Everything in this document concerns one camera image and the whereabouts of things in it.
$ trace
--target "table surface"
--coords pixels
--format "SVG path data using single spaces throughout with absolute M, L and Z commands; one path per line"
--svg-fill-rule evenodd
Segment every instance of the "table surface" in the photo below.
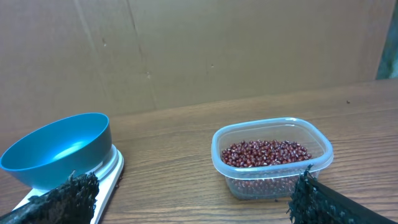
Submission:
M 288 198 L 234 198 L 210 156 L 217 129 L 285 116 L 331 141 L 335 158 L 321 183 L 398 222 L 398 80 L 383 80 L 111 118 L 125 165 L 103 223 L 290 223 Z M 1 149 L 29 131 L 1 133 Z M 30 190 L 4 171 L 0 189 L 0 214 Z

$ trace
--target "pile of red beans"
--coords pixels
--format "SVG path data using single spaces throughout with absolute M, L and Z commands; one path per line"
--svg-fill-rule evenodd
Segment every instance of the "pile of red beans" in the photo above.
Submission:
M 312 155 L 297 142 L 241 141 L 223 150 L 221 160 L 234 167 L 274 166 L 311 159 Z
M 221 160 L 233 167 L 276 166 L 311 158 L 312 155 L 299 143 L 276 140 L 241 141 L 230 145 L 221 153 Z M 293 192 L 297 178 L 298 176 L 257 180 L 227 178 L 227 183 L 232 191 L 239 194 L 283 197 Z

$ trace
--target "clear plastic container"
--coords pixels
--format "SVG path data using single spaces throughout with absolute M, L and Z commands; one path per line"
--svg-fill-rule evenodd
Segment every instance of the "clear plastic container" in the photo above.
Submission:
M 307 148 L 312 158 L 265 167 L 232 167 L 221 161 L 222 150 L 242 140 L 288 140 Z M 225 126 L 218 130 L 211 143 L 214 167 L 226 178 L 232 194 L 240 199 L 277 198 L 289 196 L 295 182 L 310 164 L 311 174 L 320 171 L 333 161 L 333 147 L 329 140 L 307 121 L 298 118 L 273 118 Z

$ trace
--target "container rim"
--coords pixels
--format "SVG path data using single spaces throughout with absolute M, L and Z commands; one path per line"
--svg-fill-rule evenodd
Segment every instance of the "container rim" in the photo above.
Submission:
M 94 115 L 94 114 L 95 114 L 95 115 L 100 115 L 100 116 L 102 116 L 103 118 L 105 118 L 105 119 L 106 119 L 106 125 L 105 125 L 104 128 L 99 132 L 99 134 L 98 134 L 97 136 L 95 136 L 95 138 L 93 138 L 93 140 L 92 140 L 91 142 L 89 142 L 88 144 L 86 144 L 86 145 L 82 146 L 81 148 L 79 148 L 79 150 L 80 150 L 80 149 L 83 149 L 84 147 L 86 147 L 87 145 L 89 145 L 90 143 L 92 143 L 93 141 L 97 140 L 100 136 L 102 136 L 102 134 L 103 134 L 103 133 L 106 131 L 106 129 L 109 127 L 109 117 L 108 117 L 106 114 L 99 113 L 99 112 L 89 112 L 89 113 L 75 114 L 75 115 L 72 115 L 72 116 L 69 116 L 69 117 L 66 117 L 66 118 L 62 118 L 62 119 L 56 120 L 56 121 L 51 122 L 51 123 L 49 123 L 49 124 L 46 124 L 45 126 L 42 126 L 41 128 L 38 128 L 38 129 L 32 131 L 31 133 L 26 134 L 24 137 L 20 138 L 20 140 L 16 141 L 14 144 L 12 144 L 12 146 L 10 146 L 10 147 L 3 153 L 3 155 L 0 157 L 0 167 L 1 167 L 2 169 L 6 170 L 6 171 L 19 172 L 19 171 L 26 171 L 26 170 L 36 169 L 36 168 L 39 168 L 39 167 L 44 167 L 44 166 L 47 166 L 47 165 L 49 165 L 49 164 L 52 164 L 52 163 L 54 163 L 54 162 L 59 161 L 60 159 L 58 159 L 58 160 L 56 160 L 56 161 L 47 162 L 47 163 L 45 163 L 45 164 L 40 164 L 40 165 L 37 165 L 37 166 L 32 166 L 32 167 L 27 167 L 27 168 L 22 168 L 22 169 L 10 169 L 10 168 L 4 167 L 3 164 L 2 164 L 2 162 L 3 162 L 2 159 L 4 158 L 4 155 L 6 155 L 6 153 L 7 153 L 8 151 L 11 151 L 12 148 L 13 148 L 17 143 L 23 141 L 27 136 L 30 136 L 31 134 L 34 134 L 34 133 L 36 133 L 36 132 L 39 132 L 40 130 L 42 130 L 42 129 L 44 129 L 44 128 L 47 128 L 47 127 L 49 127 L 49 126 L 51 126 L 51 125 L 53 125 L 53 124 L 55 124 L 55 123 L 57 123 L 57 122 L 59 122 L 59 121 L 63 121 L 63 120 L 70 119 L 70 118 L 75 118 L 75 117 L 77 117 L 77 116 L 89 116 L 89 115 Z M 63 157 L 63 158 L 70 157 L 70 156 L 76 154 L 79 150 L 76 150 L 75 152 L 73 152 L 73 153 L 71 153 L 71 154 L 69 154 L 69 155 L 67 155 L 67 156 L 65 156 L 65 157 Z
M 220 152 L 218 152 L 217 150 L 218 150 L 218 139 L 222 134 L 225 134 L 234 129 L 242 128 L 245 126 L 254 126 L 259 124 L 272 124 L 272 123 L 290 123 L 290 124 L 293 123 L 300 125 L 303 128 L 311 129 L 316 134 L 316 136 L 325 144 L 325 150 L 326 150 L 325 153 L 318 158 L 309 159 L 307 161 L 293 162 L 290 164 L 281 164 L 277 166 L 266 166 L 266 167 L 240 168 L 240 167 L 229 166 L 225 164 L 223 161 L 221 161 Z M 289 173 L 289 175 L 283 175 L 285 177 L 285 176 L 299 174 L 300 169 L 302 170 L 301 172 L 303 172 L 303 170 L 310 164 L 313 164 L 313 167 L 311 169 L 312 172 L 322 170 L 328 167 L 333 160 L 333 146 L 331 145 L 330 141 L 313 124 L 309 123 L 308 121 L 299 118 L 290 118 L 290 117 L 262 119 L 257 121 L 248 121 L 243 123 L 230 124 L 228 126 L 219 129 L 213 135 L 213 139 L 211 142 L 211 160 L 213 161 L 213 165 L 216 168 L 216 170 L 226 177 L 230 177 L 233 179 L 268 179 L 268 178 L 278 177 L 281 174 L 283 175 L 283 173 L 275 175 L 264 174 L 260 176 L 259 173 L 272 172 L 277 170 L 297 169 L 296 174 Z M 247 174 L 248 176 L 246 178 L 242 178 L 241 177 L 242 174 Z

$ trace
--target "kitchen scale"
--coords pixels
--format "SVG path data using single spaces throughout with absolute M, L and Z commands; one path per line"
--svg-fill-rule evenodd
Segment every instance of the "kitchen scale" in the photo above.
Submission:
M 95 197 L 94 217 L 91 219 L 91 224 L 97 224 L 101 218 L 101 215 L 105 209 L 105 206 L 115 189 L 115 186 L 119 180 L 119 176 L 122 172 L 124 165 L 124 159 L 122 154 L 114 145 L 106 156 L 106 159 L 98 164 L 94 169 L 87 172 L 94 172 L 99 180 L 99 193 Z M 17 209 L 29 202 L 31 196 L 41 196 L 47 193 L 48 190 L 32 189 L 21 202 L 14 208 Z

